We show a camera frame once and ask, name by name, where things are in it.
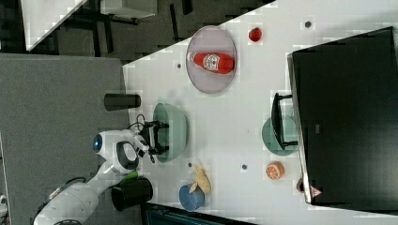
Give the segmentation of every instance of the blue bowl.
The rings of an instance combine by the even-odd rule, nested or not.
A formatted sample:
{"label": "blue bowl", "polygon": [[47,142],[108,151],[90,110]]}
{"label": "blue bowl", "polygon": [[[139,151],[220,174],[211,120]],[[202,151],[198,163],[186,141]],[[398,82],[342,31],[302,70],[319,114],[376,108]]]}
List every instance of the blue bowl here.
{"label": "blue bowl", "polygon": [[192,185],[186,185],[179,190],[179,201],[188,212],[192,212],[205,203],[205,193],[199,187],[193,193],[190,193]]}

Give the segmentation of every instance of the plate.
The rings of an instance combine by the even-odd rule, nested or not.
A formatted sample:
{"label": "plate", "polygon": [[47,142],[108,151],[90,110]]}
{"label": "plate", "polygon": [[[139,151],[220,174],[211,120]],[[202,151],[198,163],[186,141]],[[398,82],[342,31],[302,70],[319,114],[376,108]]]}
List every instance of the plate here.
{"label": "plate", "polygon": [[[230,73],[217,75],[189,61],[188,53],[226,53],[235,59],[235,68]],[[201,92],[216,94],[228,87],[234,79],[237,68],[237,50],[228,32],[217,26],[205,26],[192,37],[186,55],[188,76],[192,84]]]}

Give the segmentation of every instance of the black cylinder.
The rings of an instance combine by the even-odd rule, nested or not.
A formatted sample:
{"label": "black cylinder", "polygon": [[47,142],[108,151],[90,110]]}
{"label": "black cylinder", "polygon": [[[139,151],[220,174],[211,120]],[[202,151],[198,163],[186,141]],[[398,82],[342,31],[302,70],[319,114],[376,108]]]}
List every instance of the black cylinder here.
{"label": "black cylinder", "polygon": [[152,196],[153,188],[146,178],[122,181],[119,187],[112,188],[112,203],[117,211],[146,203],[152,199]]}
{"label": "black cylinder", "polygon": [[135,94],[105,94],[103,104],[107,111],[137,108],[141,106],[141,97]]}

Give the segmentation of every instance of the bowl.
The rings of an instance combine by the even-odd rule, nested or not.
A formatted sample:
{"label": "bowl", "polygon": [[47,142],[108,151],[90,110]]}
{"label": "bowl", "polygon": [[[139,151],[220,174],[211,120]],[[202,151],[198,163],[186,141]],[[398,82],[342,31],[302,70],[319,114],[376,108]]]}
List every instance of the bowl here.
{"label": "bowl", "polygon": [[[286,142],[296,141],[298,138],[297,131],[296,131],[296,123],[288,116],[283,115],[283,132],[284,132],[284,140]],[[266,145],[267,149],[281,157],[289,156],[295,153],[299,147],[297,145],[289,145],[284,148],[278,143],[276,139],[275,132],[273,130],[271,118],[269,118],[266,123],[263,125],[262,130],[263,142]]]}
{"label": "bowl", "polygon": [[188,212],[192,212],[205,203],[205,193],[199,187],[193,193],[190,193],[192,185],[186,185],[179,190],[179,201],[182,207]]}
{"label": "bowl", "polygon": [[161,128],[158,131],[158,143],[161,146],[169,146],[167,152],[157,155],[158,161],[164,163],[177,158],[187,146],[187,119],[184,113],[160,99],[153,112],[153,120],[169,125],[169,128]]}

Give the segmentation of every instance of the green bowl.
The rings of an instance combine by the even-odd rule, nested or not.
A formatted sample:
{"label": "green bowl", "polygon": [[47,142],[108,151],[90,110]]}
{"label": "green bowl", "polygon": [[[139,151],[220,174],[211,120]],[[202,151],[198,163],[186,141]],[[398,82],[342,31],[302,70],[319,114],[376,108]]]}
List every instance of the green bowl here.
{"label": "green bowl", "polygon": [[[297,140],[297,131],[296,131],[296,123],[288,116],[282,116],[283,119],[283,134],[284,140],[286,142],[292,142]],[[278,156],[285,157],[290,154],[296,152],[299,147],[297,145],[286,146],[284,150],[278,143],[278,140],[275,137],[275,133],[272,127],[271,118],[269,118],[266,123],[263,125],[263,142],[266,145],[267,149]]]}
{"label": "green bowl", "polygon": [[169,125],[158,131],[158,143],[169,146],[169,150],[157,155],[159,162],[168,162],[177,158],[187,146],[187,119],[184,113],[176,106],[159,103],[153,112],[153,120]]}

